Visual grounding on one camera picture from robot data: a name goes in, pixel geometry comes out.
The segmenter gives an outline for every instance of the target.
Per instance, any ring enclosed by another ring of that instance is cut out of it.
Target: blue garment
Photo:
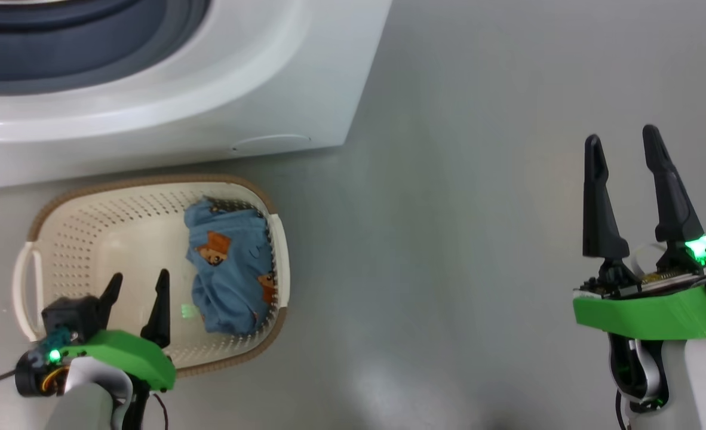
[[[226,212],[202,199],[186,209],[186,258],[197,267],[191,296],[209,332],[254,333],[268,315],[258,277],[273,269],[266,220],[257,210]]]

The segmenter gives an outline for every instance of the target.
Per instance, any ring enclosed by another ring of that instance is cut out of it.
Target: white washing machine
[[[0,187],[341,145],[391,0],[0,0]]]

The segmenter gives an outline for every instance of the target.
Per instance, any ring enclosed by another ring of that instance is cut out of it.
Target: gray floor
[[[265,189],[293,275],[275,345],[181,380],[171,428],[617,428],[605,336],[570,304],[599,266],[580,256],[582,144],[603,137],[636,247],[657,223],[656,122],[706,228],[703,3],[396,0],[344,147],[165,169]],[[1,371],[26,347],[9,284],[35,213],[119,176],[0,190]],[[0,383],[0,428],[51,408]]]

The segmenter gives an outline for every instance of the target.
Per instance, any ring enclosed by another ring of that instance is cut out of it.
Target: basket rim
[[[189,182],[225,182],[233,183],[233,185],[240,185],[241,187],[247,188],[247,190],[255,193],[258,198],[263,201],[268,213],[273,215],[276,214],[276,207],[271,202],[271,199],[260,190],[257,186],[253,185],[246,179],[241,177],[232,176],[230,174],[166,174],[159,176],[150,177],[138,177],[138,179],[126,179],[117,180],[116,182],[101,183],[101,185],[93,185],[85,188],[78,188],[76,190],[67,191],[56,198],[51,199],[50,202],[45,204],[44,207],[37,213],[32,226],[29,229],[29,233],[26,236],[28,242],[37,242],[39,239],[39,232],[42,229],[45,221],[48,219],[51,213],[54,212],[58,207],[63,205],[68,201],[73,199],[83,198],[83,196],[89,196],[91,194],[99,194],[107,191],[121,190],[124,188],[136,188],[143,187],[147,185],[162,185],[163,183],[189,183]],[[224,358],[222,360],[212,361],[210,363],[190,365],[190,367],[184,367],[182,369],[176,370],[177,377],[185,378],[187,376],[194,376],[200,373],[207,373],[214,370],[221,370],[227,367],[235,366],[237,364],[242,364],[249,360],[254,359],[268,349],[269,346],[276,340],[284,326],[284,320],[287,318],[287,308],[279,308],[276,322],[271,332],[263,339],[259,345],[255,348],[250,349],[247,352],[238,354],[233,357]]]

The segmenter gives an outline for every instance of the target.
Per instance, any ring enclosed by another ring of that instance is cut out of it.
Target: beige plastic basket
[[[189,231],[183,212],[203,196],[236,207],[254,207],[268,221],[277,294],[257,333],[234,337],[205,332],[192,304],[195,268],[186,259]],[[34,281],[26,281],[33,262]],[[58,297],[99,296],[116,272],[124,276],[108,328],[140,334],[154,305],[161,269],[170,271],[170,355],[178,376],[222,369],[250,360],[279,335],[290,298],[287,238],[266,195],[228,175],[183,175],[126,180],[72,191],[37,215],[14,268],[13,301],[18,324],[31,341],[44,337],[40,311]],[[33,285],[37,318],[26,310]]]

